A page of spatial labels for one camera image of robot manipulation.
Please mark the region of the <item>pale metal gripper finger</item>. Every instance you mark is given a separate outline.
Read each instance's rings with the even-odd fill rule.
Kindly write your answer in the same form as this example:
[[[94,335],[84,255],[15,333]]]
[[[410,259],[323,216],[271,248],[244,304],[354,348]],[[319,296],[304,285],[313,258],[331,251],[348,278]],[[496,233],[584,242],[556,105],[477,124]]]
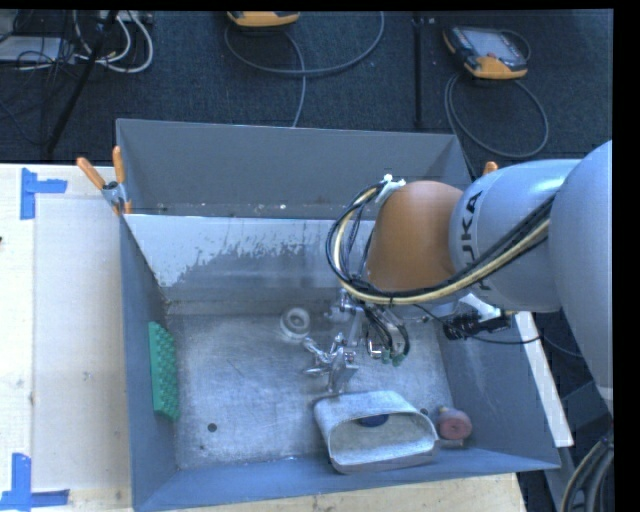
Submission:
[[[338,354],[344,351],[344,344],[341,342],[334,341],[324,350],[311,337],[305,337],[302,345],[315,357],[317,364],[332,364]]]
[[[335,352],[322,352],[316,356],[315,363],[303,373],[311,377],[327,377],[326,390],[329,393],[341,393],[359,369],[355,358],[356,353],[351,350],[337,349]]]

